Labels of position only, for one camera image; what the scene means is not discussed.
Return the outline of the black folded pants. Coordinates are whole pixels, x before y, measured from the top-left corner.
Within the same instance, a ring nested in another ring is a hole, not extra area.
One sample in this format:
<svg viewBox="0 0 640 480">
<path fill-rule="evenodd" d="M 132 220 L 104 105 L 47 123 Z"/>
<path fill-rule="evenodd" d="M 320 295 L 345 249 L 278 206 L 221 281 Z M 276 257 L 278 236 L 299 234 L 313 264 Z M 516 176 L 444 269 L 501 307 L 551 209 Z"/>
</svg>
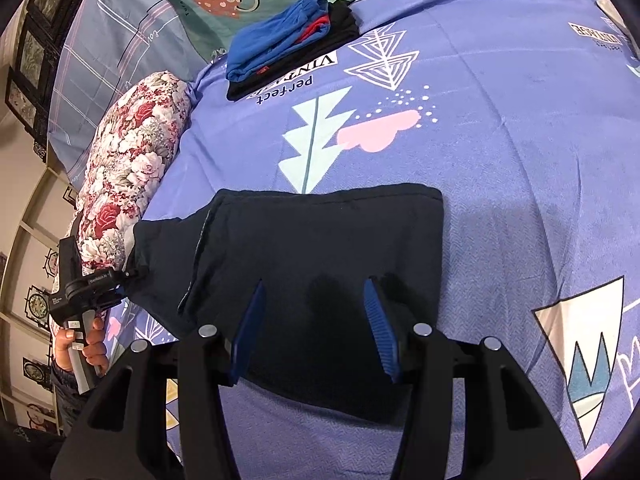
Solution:
<svg viewBox="0 0 640 480">
<path fill-rule="evenodd" d="M 311 25 L 311 30 L 314 32 L 314 40 L 299 49 L 282 54 L 274 61 L 260 62 L 256 70 L 252 70 L 244 80 L 230 82 L 227 100 L 239 101 L 285 77 L 292 70 L 314 62 L 316 58 L 321 58 L 360 36 L 355 15 L 346 0 L 331 2 L 328 16 L 323 22 Z"/>
</svg>

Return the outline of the floral rolled blanket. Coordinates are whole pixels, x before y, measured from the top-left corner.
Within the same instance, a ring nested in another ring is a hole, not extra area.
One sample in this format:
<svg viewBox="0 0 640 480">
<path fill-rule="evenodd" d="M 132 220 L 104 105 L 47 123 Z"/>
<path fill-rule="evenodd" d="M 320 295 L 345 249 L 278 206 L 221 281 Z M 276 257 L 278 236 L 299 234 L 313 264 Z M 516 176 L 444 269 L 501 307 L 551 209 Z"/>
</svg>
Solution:
<svg viewBox="0 0 640 480">
<path fill-rule="evenodd" d="M 174 160 L 190 110 L 188 85 L 156 72 L 126 91 L 99 122 L 68 230 L 85 274 L 124 267 L 126 238 Z"/>
</svg>

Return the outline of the dark navy pants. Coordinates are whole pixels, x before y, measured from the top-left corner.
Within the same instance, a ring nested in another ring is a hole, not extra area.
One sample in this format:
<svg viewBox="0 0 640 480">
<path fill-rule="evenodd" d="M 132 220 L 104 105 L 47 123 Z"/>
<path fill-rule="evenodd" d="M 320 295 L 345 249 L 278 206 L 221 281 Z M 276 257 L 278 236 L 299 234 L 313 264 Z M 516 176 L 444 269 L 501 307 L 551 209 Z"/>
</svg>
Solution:
<svg viewBox="0 0 640 480">
<path fill-rule="evenodd" d="M 205 324 L 234 336 L 262 290 L 249 382 L 397 424 L 408 386 L 394 356 L 414 323 L 437 320 L 443 227 L 442 193 L 422 184 L 221 190 L 189 217 L 134 226 L 127 294 L 184 338 Z"/>
</svg>

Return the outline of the blue folded pants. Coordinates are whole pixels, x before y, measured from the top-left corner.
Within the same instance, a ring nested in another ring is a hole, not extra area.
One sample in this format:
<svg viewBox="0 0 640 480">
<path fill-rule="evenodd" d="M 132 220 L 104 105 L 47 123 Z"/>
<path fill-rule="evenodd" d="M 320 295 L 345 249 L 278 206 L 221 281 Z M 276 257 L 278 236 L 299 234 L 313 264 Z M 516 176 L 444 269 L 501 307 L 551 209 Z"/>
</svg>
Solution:
<svg viewBox="0 0 640 480">
<path fill-rule="evenodd" d="M 241 82 L 272 62 L 326 36 L 328 0 L 297 0 L 268 20 L 240 30 L 228 51 L 226 77 Z"/>
</svg>

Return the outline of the plaid blue grey pillow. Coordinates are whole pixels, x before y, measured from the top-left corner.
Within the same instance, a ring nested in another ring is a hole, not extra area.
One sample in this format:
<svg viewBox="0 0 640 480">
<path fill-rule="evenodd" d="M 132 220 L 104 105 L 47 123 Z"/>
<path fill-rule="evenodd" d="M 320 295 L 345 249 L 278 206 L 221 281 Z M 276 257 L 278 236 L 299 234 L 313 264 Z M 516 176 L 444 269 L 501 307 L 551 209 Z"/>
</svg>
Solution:
<svg viewBox="0 0 640 480">
<path fill-rule="evenodd" d="M 189 81 L 205 66 L 168 0 L 82 0 L 63 40 L 48 141 L 81 188 L 99 122 L 129 88 L 168 70 Z"/>
</svg>

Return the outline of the purple printed bedsheet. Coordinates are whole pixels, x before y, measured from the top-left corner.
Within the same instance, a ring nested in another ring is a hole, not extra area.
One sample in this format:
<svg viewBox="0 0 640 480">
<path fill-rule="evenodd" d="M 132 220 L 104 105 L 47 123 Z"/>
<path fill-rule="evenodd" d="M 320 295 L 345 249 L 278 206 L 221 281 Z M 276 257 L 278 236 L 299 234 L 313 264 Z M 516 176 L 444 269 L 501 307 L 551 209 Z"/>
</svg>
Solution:
<svg viewBox="0 0 640 480">
<path fill-rule="evenodd" d="M 444 201 L 445 336 L 498 338 L 592 478 L 639 402 L 639 77 L 598 0 L 360 0 L 327 66 L 239 102 L 218 64 L 142 220 L 217 192 L 422 184 Z M 247 479 L 385 479 L 378 424 L 249 382 L 222 405 Z"/>
</svg>

